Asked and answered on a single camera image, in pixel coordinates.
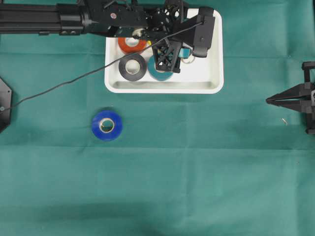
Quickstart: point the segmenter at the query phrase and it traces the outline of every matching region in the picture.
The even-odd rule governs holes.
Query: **blue tape roll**
[[[158,72],[156,70],[156,62],[155,62],[153,56],[150,57],[150,59],[149,59],[148,70],[149,70],[149,73],[151,74],[151,76],[153,78],[155,78],[156,80],[159,80],[159,81],[168,80],[173,75],[172,72]]]
[[[101,129],[103,122],[111,121],[113,127],[109,132]],[[103,141],[112,141],[120,136],[123,130],[122,118],[112,111],[102,111],[98,113],[92,121],[92,132]]]

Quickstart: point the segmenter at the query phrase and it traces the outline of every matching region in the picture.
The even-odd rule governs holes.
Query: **black cable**
[[[203,22],[199,22],[199,23],[197,23],[197,24],[195,24],[195,25],[193,25],[193,26],[191,26],[191,27],[189,27],[189,28],[187,28],[187,29],[183,29],[183,30],[180,30],[180,31],[178,31],[178,32],[176,32],[176,33],[169,34],[169,35],[165,36],[164,38],[160,39],[159,41],[157,41],[157,42],[151,44],[150,46],[148,46],[148,47],[146,47],[146,48],[144,48],[144,49],[141,50],[140,52],[143,52],[143,51],[145,51],[145,50],[147,50],[147,49],[149,49],[149,48],[151,48],[151,47],[157,45],[158,43],[162,42],[163,40],[165,40],[165,39],[167,39],[167,38],[169,38],[169,37],[173,37],[173,36],[175,36],[175,35],[178,35],[178,34],[180,34],[180,33],[185,32],[185,31],[187,31],[187,30],[190,30],[190,29],[192,29],[192,28],[194,28],[194,27],[196,27],[196,26],[198,26],[198,25],[201,25],[202,23],[203,23]],[[88,72],[88,73],[85,73],[85,74],[83,74],[83,75],[81,75],[81,76],[79,76],[79,77],[77,77],[77,78],[75,78],[75,79],[73,79],[73,80],[66,81],[66,82],[63,82],[63,83],[61,83],[61,84],[58,84],[58,85],[56,85],[56,86],[54,86],[54,87],[52,87],[52,88],[50,88],[50,89],[48,89],[48,90],[46,90],[46,91],[44,91],[44,92],[35,94],[35,95],[33,95],[33,96],[26,97],[26,98],[22,99],[21,101],[19,101],[18,103],[12,105],[11,107],[4,109],[3,111],[0,112],[0,114],[1,114],[2,112],[11,110],[12,108],[15,108],[15,107],[19,106],[22,102],[25,102],[25,101],[27,101],[27,100],[30,100],[30,99],[39,97],[39,96],[41,96],[41,95],[44,95],[44,94],[46,94],[46,93],[49,93],[49,92],[51,92],[51,91],[53,91],[53,90],[55,90],[55,89],[57,89],[57,88],[59,88],[59,87],[61,87],[61,86],[68,85],[68,84],[72,84],[72,83],[74,83],[74,82],[76,82],[76,81],[78,81],[78,80],[80,80],[80,79],[82,79],[82,78],[84,78],[84,77],[86,77],[86,76],[89,76],[89,75],[92,75],[92,74],[94,74],[94,73],[97,73],[97,72],[99,72],[99,71],[101,71],[101,70],[103,70],[103,69],[105,69],[105,68],[107,68],[107,67],[109,67],[109,66],[115,64],[116,62],[120,61],[121,59],[124,59],[124,58],[127,58],[127,57],[131,57],[131,56],[133,56],[133,55],[135,55],[135,54],[138,54],[138,53],[140,53],[140,52],[136,52],[136,53],[132,53],[132,54],[125,55],[125,56],[123,56],[123,57],[121,57],[121,58],[118,58],[118,59],[112,61],[112,62],[109,63],[108,65],[105,65],[105,66],[100,67],[99,69],[96,69],[96,70],[90,71],[90,72]]]

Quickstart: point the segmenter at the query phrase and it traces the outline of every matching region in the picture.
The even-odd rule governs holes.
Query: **green cloth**
[[[115,94],[98,72],[14,109],[0,134],[1,236],[315,234],[315,137],[265,103],[315,60],[313,1],[188,2],[222,15],[222,91]],[[0,76],[17,102],[104,65],[104,42],[3,35]],[[124,122],[109,143],[90,128],[106,108]]]

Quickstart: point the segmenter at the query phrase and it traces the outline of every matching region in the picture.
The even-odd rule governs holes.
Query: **orange tape roll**
[[[120,47],[120,49],[125,53],[125,54],[129,54],[129,53],[137,53],[140,52],[141,50],[143,50],[146,45],[147,45],[147,41],[145,40],[139,40],[138,44],[135,46],[129,46],[126,43],[126,38],[118,38],[118,45]]]

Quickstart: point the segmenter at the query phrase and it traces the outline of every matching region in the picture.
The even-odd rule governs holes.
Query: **white tray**
[[[198,9],[189,9],[188,18],[198,14]],[[105,69],[105,85],[115,93],[196,93],[214,94],[223,88],[223,42],[222,18],[214,11],[216,18],[211,49],[207,58],[196,58],[191,64],[181,63],[181,73],[167,81],[160,82],[146,75],[137,82],[129,82],[119,72],[118,63]],[[141,56],[148,62],[152,50],[144,51]],[[116,38],[106,38],[105,64],[124,56]]]

